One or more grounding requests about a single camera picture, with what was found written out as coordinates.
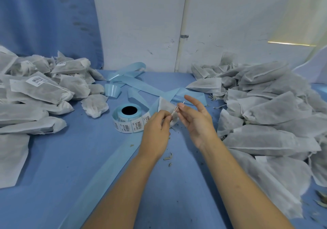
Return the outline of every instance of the roll of stickers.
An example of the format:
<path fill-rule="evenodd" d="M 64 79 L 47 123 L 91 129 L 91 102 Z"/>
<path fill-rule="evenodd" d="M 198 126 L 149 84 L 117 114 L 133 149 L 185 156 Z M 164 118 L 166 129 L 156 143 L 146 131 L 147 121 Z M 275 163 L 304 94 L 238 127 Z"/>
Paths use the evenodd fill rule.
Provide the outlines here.
<path fill-rule="evenodd" d="M 119 132 L 133 133 L 144 130 L 144 125 L 150 119 L 150 112 L 142 115 L 141 107 L 134 103 L 127 103 L 113 111 L 112 119 Z"/>

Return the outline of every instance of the person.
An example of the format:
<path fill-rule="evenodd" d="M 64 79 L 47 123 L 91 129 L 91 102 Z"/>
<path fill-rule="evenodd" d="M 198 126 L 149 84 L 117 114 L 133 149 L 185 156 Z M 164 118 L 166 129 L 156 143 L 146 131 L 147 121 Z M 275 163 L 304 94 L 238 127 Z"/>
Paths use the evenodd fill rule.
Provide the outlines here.
<path fill-rule="evenodd" d="M 195 98 L 197 108 L 178 104 L 178 117 L 202 153 L 235 229 L 294 228 L 283 213 L 243 171 L 217 136 L 210 114 Z M 145 125 L 137 156 L 112 190 L 95 208 L 83 229 L 132 229 L 149 175 L 166 150 L 171 115 L 161 110 Z"/>

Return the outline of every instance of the blue tabletop surface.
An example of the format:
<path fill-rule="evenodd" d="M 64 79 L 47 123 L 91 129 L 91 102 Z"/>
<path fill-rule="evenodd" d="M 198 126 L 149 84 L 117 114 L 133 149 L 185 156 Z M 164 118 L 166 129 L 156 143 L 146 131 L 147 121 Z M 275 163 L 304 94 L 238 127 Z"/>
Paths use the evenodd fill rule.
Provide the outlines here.
<path fill-rule="evenodd" d="M 186 87 L 194 81 L 185 73 L 146 72 L 140 77 L 162 91 Z M 326 85 L 313 84 L 313 88 L 327 100 Z M 80 102 L 72 102 L 75 111 L 60 116 L 68 127 L 55 134 L 31 136 L 29 155 L 17 185 L 0 189 L 1 229 L 56 229 L 60 225 L 96 171 L 128 136 L 117 132 L 111 119 L 114 108 L 128 102 L 127 89 L 127 85 L 122 87 L 118 99 L 108 99 L 109 110 L 97 119 L 87 116 Z M 149 104 L 157 99 L 142 91 L 140 94 Z M 220 109 L 213 107 L 223 101 L 207 101 L 217 127 Z M 170 130 L 163 156 L 173 153 L 173 158 L 161 159 L 154 167 L 134 228 L 232 228 L 206 163 L 186 128 L 179 122 L 174 129 Z M 314 202 L 318 199 L 316 189 L 326 192 L 312 182 L 302 197 L 305 219 L 291 220 L 296 228 L 327 226 L 327 210 Z"/>

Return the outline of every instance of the pile of bags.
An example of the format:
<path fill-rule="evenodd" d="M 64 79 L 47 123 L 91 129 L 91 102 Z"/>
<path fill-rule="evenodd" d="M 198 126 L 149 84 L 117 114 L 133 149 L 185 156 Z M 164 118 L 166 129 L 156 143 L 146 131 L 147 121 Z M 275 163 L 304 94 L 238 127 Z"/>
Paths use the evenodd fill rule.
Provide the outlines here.
<path fill-rule="evenodd" d="M 29 135 L 55 133 L 67 126 L 49 116 L 74 111 L 68 101 L 81 100 L 93 118 L 108 110 L 105 80 L 86 58 L 58 52 L 56 60 L 39 55 L 18 57 L 0 46 L 0 188 L 16 184 L 28 154 Z"/>
<path fill-rule="evenodd" d="M 286 62 L 235 59 L 224 53 L 217 66 L 193 65 L 187 88 L 226 102 L 218 136 L 284 215 L 302 218 L 311 176 L 327 187 L 327 103 Z"/>

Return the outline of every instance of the hand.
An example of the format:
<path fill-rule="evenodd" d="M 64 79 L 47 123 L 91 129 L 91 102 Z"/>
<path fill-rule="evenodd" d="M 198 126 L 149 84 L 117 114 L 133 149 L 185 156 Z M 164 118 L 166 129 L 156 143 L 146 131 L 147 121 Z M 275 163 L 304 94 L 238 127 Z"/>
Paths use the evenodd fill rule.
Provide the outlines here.
<path fill-rule="evenodd" d="M 178 117 L 190 132 L 190 137 L 195 146 L 202 150 L 206 145 L 216 142 L 219 138 L 212 123 L 211 115 L 203 104 L 188 95 L 185 95 L 184 98 L 193 103 L 198 111 L 183 103 L 178 103 Z"/>
<path fill-rule="evenodd" d="M 160 110 L 154 113 L 144 126 L 139 156 L 153 159 L 156 162 L 161 158 L 168 144 L 170 120 L 171 114 L 168 111 Z"/>

